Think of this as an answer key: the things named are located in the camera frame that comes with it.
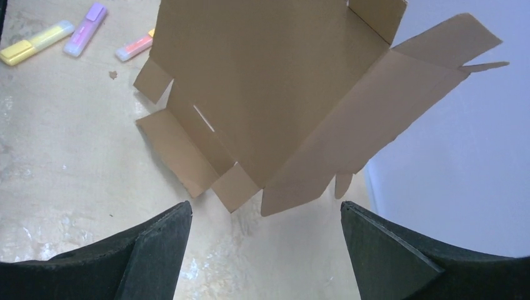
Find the purple highlighter marker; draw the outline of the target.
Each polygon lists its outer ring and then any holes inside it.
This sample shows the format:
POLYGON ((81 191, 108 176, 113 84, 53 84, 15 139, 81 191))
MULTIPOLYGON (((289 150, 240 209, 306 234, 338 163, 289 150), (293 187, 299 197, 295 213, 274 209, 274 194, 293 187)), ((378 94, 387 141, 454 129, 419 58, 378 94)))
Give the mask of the purple highlighter marker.
POLYGON ((63 52, 75 58, 79 57, 102 24, 107 13, 108 9, 106 6, 95 2, 73 32, 69 41, 64 45, 63 52))

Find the brown cardboard box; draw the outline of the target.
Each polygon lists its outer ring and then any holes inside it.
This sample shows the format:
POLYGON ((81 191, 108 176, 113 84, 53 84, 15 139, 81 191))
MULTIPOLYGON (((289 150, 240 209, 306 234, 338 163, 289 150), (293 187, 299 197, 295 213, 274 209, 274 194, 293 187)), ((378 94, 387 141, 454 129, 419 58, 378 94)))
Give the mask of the brown cardboard box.
POLYGON ((461 13, 398 45, 406 1, 162 1, 134 86, 166 107, 137 120, 191 197, 270 216, 341 198, 383 147, 501 40, 461 13))

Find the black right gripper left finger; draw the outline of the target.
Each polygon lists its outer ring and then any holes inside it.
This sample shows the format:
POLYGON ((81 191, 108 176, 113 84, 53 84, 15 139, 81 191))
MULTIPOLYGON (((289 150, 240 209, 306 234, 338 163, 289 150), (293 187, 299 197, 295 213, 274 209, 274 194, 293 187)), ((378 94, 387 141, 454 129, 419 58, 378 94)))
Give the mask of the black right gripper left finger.
POLYGON ((173 299, 193 211, 151 219, 46 261, 1 263, 1 299, 173 299))

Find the orange highlighter marker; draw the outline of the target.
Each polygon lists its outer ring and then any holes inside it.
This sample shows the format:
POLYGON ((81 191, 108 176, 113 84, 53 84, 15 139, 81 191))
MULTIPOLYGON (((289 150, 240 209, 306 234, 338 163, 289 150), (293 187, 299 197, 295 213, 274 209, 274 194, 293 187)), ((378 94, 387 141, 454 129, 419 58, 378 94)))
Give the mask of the orange highlighter marker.
POLYGON ((130 42, 115 51, 115 56, 122 62, 126 62, 153 45, 155 29, 150 30, 146 35, 130 42))

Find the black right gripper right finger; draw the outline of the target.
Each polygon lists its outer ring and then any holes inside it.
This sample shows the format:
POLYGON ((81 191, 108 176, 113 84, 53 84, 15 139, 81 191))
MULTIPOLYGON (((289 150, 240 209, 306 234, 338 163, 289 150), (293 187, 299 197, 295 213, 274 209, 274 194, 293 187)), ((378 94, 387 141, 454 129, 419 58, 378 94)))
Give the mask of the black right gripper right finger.
POLYGON ((472 251, 341 204, 361 299, 529 299, 529 258, 472 251))

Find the yellow highlighter marker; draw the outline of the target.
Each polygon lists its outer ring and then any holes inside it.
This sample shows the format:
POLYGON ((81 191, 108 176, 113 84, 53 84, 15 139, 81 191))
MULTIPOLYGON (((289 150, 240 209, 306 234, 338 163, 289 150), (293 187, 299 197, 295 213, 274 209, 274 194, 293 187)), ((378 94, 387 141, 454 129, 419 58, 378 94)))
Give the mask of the yellow highlighter marker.
POLYGON ((1 60, 8 66, 15 66, 66 38, 72 34, 74 30, 75 26, 71 22, 67 20, 59 21, 53 26, 44 29, 28 39, 23 39, 2 49, 1 60))

